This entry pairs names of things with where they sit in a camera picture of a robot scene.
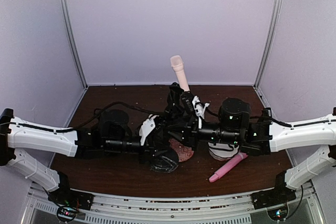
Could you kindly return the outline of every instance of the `wire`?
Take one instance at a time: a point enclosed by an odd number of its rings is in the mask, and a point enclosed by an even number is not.
[[[48,195],[49,199],[58,207],[56,211],[56,217],[59,221],[64,222],[64,223],[72,222],[77,217],[77,215],[80,213],[78,200],[77,200],[76,209],[71,206],[67,206],[67,205],[61,206],[59,203],[56,202],[53,196],[45,188],[43,188],[43,190]],[[65,213],[73,214],[73,216],[70,219],[66,219],[64,217],[60,218],[59,215],[64,215],[64,211]]]
[[[289,216],[286,217],[286,220],[288,220],[289,218],[291,218],[296,213],[296,211],[299,209],[299,207],[301,205],[302,199],[303,199],[303,186],[301,185],[301,198],[300,198],[300,201],[299,201],[298,205],[296,206],[295,210]]]
[[[129,105],[129,104],[125,103],[125,102],[118,101],[118,102],[112,102],[112,103],[106,105],[104,108],[102,108],[101,110],[99,110],[99,112],[95,113],[94,116],[91,117],[89,120],[86,120],[85,122],[83,122],[83,123],[81,123],[81,124],[79,124],[79,125],[77,125],[75,127],[64,129],[64,130],[54,130],[54,129],[49,129],[49,128],[40,127],[40,126],[36,126],[36,125],[31,125],[31,124],[27,124],[27,123],[19,123],[18,125],[23,126],[23,127],[27,127],[27,128],[36,129],[36,130],[48,131],[48,132],[67,133],[67,132],[78,130],[78,129],[82,128],[83,126],[89,124],[94,119],[97,119],[104,111],[106,111],[107,109],[109,109],[109,108],[111,108],[112,106],[115,106],[115,105],[122,105],[122,106],[124,106],[124,107],[126,107],[128,109],[137,110],[139,112],[146,113],[146,114],[157,114],[157,115],[163,114],[163,113],[160,113],[160,112],[146,110],[146,109],[143,109],[143,108],[138,107],[138,106],[133,106],[133,105]]]
[[[205,106],[205,104],[203,102],[196,102],[195,106],[198,105],[198,104],[202,105],[203,107]],[[208,112],[210,115],[218,117],[218,114],[216,114],[215,112],[212,112],[208,107],[205,108],[205,111]]]
[[[307,125],[313,125],[318,123],[329,123],[329,120],[322,120],[322,121],[315,121],[310,123],[302,123],[302,124],[296,124],[294,127],[301,127],[301,126],[307,126]]]
[[[283,127],[289,127],[289,128],[292,128],[292,125],[288,124],[288,123],[284,123],[282,121],[278,121],[270,116],[250,116],[250,119],[268,119],[268,120],[271,120],[272,122],[275,122]]]
[[[216,150],[216,151],[233,152],[235,150],[230,144],[228,144],[228,146],[229,146],[230,150],[225,149],[225,148],[216,148],[216,147],[212,147],[212,146],[208,146],[208,147],[209,147],[209,149]]]
[[[221,156],[218,156],[216,155],[212,150],[209,150],[211,152],[212,155],[216,156],[216,157],[219,157],[219,158],[232,158],[234,157],[236,154],[232,155],[231,157],[221,157]]]
[[[212,112],[210,109],[206,108],[205,109],[206,112],[208,112],[210,115],[213,115],[215,117],[218,117],[218,114],[216,114],[215,112]]]
[[[2,125],[6,125],[6,124],[15,124],[15,123],[7,122],[7,123],[2,123],[2,124],[0,124],[0,126],[2,126]]]

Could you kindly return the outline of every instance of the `pink cylindrical object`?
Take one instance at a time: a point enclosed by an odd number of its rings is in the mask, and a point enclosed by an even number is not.
[[[209,178],[209,182],[215,182],[216,180],[223,177],[227,174],[233,167],[238,165],[242,160],[248,157],[247,154],[239,152],[233,158],[231,158],[225,165],[223,165],[220,169],[215,171],[214,175]]]
[[[183,89],[184,91],[190,91],[187,78],[184,73],[184,66],[181,56],[175,55],[171,57],[170,63],[172,64],[172,68],[176,73],[176,77],[179,81],[181,89]]]

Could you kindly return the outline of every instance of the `beige silicone object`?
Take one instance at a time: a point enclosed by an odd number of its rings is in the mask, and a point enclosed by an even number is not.
[[[170,63],[172,64],[172,68],[176,73],[181,89],[183,89],[184,91],[190,91],[187,78],[184,73],[183,61],[181,56],[173,56],[172,58],[170,58]]]

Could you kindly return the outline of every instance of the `white wall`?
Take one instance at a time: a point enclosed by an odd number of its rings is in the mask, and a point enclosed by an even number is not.
[[[88,84],[253,84],[274,0],[68,0]]]
[[[0,113],[63,126],[82,87],[59,0],[0,0]],[[50,153],[31,152],[47,164]],[[1,223],[18,223],[30,182],[0,167]]]
[[[283,0],[261,90],[278,119],[332,113],[336,106],[336,0]],[[295,148],[300,163],[318,147]],[[335,223],[336,170],[313,180],[328,223]]]

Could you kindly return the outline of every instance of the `dark brown wooden tabletop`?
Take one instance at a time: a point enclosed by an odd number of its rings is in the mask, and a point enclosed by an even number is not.
[[[250,103],[251,115],[260,115],[263,108],[252,87],[191,86],[194,95],[210,102],[217,112],[222,101],[235,97]],[[123,101],[145,109],[163,111],[168,86],[112,86],[90,87],[84,96],[70,126],[89,119],[95,108],[114,101]],[[130,127],[135,129],[148,115],[124,109],[130,116]],[[217,119],[209,114],[209,121]],[[56,155],[52,168],[68,175],[74,189],[95,193],[135,197],[195,197],[215,196],[261,190],[274,186],[275,176],[291,167],[287,153],[281,151],[266,156],[248,157],[220,180],[210,183],[208,178],[224,163],[213,159],[207,145],[201,143],[194,156],[172,173],[151,171],[139,164],[137,155],[119,154],[115,157],[82,160]]]

